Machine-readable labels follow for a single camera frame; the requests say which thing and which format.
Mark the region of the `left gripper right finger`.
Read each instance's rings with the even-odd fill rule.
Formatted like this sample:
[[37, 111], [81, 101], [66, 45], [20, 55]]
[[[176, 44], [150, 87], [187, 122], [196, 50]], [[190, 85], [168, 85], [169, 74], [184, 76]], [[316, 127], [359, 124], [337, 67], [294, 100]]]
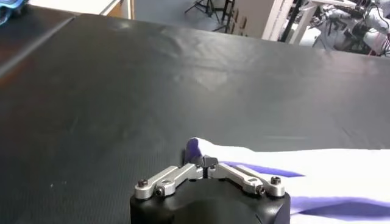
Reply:
[[242, 188], [248, 194], [260, 195], [267, 193], [272, 197], [284, 197], [285, 187], [278, 176], [263, 176], [244, 165], [230, 166], [220, 163], [217, 158], [204, 156], [204, 168], [207, 169], [207, 177], [228, 179]]

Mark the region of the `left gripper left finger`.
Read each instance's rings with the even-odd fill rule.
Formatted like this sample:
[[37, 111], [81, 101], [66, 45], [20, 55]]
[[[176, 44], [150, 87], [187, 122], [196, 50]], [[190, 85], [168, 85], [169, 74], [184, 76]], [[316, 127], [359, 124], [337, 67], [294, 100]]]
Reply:
[[141, 179], [134, 187], [134, 197], [147, 200], [152, 196], [167, 197], [175, 194], [176, 188], [190, 179], [203, 177], [203, 168], [188, 163], [181, 168], [169, 166], [149, 179]]

